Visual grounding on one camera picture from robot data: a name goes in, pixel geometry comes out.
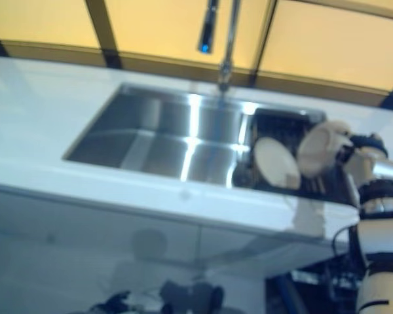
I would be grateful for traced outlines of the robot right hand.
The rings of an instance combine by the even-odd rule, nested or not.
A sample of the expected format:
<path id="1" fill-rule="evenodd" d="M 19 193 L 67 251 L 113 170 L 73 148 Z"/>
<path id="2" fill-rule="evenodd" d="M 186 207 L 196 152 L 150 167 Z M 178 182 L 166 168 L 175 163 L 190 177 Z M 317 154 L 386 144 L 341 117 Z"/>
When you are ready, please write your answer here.
<path id="1" fill-rule="evenodd" d="M 388 159 L 388 151 L 378 134 L 359 135 L 343 131 L 341 135 L 347 139 L 347 142 L 341 146 L 336 155 L 338 164 L 365 165 L 376 160 Z"/>

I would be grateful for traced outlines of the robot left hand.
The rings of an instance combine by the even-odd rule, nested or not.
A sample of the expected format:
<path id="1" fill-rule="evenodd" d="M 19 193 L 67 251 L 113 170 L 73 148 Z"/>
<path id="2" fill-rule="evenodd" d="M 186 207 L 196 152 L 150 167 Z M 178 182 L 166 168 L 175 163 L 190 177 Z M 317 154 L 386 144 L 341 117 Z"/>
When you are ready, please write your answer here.
<path id="1" fill-rule="evenodd" d="M 126 313 L 129 312 L 132 307 L 127 304 L 126 301 L 130 295 L 130 291 L 122 291 L 109 297 L 103 303 L 94 306 L 94 309 L 100 313 Z"/>

